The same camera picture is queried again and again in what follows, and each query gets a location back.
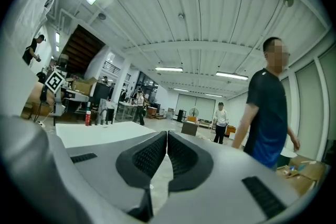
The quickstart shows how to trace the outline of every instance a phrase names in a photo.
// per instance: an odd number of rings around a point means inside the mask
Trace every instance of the open cardboard box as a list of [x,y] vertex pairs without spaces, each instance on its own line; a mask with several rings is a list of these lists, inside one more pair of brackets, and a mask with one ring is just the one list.
[[97,82],[97,79],[92,77],[88,80],[74,80],[74,79],[67,79],[67,82],[71,83],[71,89],[73,91],[79,91],[82,94],[90,95],[92,86]]
[[[294,166],[296,172],[285,175],[284,171],[288,171],[290,166]],[[278,167],[277,175],[284,178],[302,196],[321,184],[325,171],[324,163],[298,155],[290,160],[289,165]]]

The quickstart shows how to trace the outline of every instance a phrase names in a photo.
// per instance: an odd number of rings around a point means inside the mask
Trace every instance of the bottle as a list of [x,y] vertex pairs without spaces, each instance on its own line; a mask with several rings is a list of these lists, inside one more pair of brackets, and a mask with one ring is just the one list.
[[86,116],[85,116],[85,126],[89,126],[90,125],[90,119],[91,119],[91,111],[88,110],[86,112]]

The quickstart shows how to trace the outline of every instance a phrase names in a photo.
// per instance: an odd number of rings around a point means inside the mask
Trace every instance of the balcony railing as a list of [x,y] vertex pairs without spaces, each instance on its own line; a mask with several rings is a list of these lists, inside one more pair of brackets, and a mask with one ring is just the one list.
[[[105,69],[106,72],[108,73],[111,73],[111,74],[114,74],[116,76],[119,76],[119,73],[120,73],[120,68],[114,66],[113,64],[105,61],[104,65],[103,65],[103,69]],[[127,81],[130,81],[131,79],[131,75],[130,74],[127,74],[126,75],[126,80]]]

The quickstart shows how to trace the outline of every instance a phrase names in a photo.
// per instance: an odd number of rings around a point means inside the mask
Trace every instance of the black hair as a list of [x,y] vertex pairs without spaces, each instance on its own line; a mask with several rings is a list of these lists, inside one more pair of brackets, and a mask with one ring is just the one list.
[[278,38],[278,37],[267,38],[263,44],[263,52],[268,50],[269,46],[274,45],[274,40],[276,39],[281,41],[281,38]]

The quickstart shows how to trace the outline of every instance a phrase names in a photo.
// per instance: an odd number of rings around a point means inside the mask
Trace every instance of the fan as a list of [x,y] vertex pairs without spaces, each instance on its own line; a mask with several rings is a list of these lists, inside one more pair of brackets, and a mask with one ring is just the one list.
[[189,115],[193,116],[193,117],[197,117],[198,116],[198,110],[197,109],[190,109]]

